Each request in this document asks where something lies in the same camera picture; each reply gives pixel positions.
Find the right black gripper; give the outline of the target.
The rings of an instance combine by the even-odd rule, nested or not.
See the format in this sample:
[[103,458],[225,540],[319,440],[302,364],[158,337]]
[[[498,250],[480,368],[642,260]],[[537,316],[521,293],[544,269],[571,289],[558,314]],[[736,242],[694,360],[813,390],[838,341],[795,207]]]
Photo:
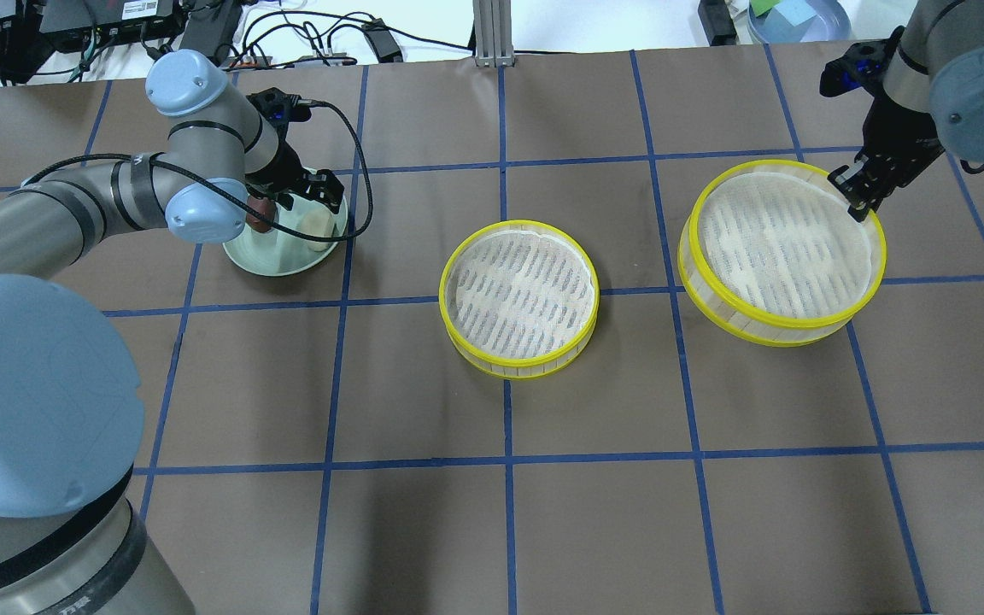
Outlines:
[[932,115],[872,93],[864,117],[863,143],[852,164],[837,167],[828,180],[850,203],[851,217],[863,223],[898,188],[909,186],[944,153]]

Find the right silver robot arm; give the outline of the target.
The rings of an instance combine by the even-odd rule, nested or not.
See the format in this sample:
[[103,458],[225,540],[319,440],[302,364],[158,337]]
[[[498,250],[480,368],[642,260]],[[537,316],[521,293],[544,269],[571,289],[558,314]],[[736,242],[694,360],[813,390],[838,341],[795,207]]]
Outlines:
[[863,143],[830,183],[863,221],[944,155],[984,171],[984,1],[919,1],[890,38],[852,44],[821,73],[824,97],[871,94]]

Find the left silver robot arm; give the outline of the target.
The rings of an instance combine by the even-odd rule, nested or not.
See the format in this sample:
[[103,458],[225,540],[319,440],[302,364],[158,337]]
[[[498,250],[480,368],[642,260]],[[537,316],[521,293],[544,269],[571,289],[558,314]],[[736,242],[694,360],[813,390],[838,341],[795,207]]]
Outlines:
[[177,50],[144,83],[167,151],[52,163],[0,200],[0,614],[194,614],[126,498],[144,436],[139,371],[101,310],[55,275],[114,235],[227,243],[257,220],[339,243],[343,184],[286,141],[324,102],[238,92]]

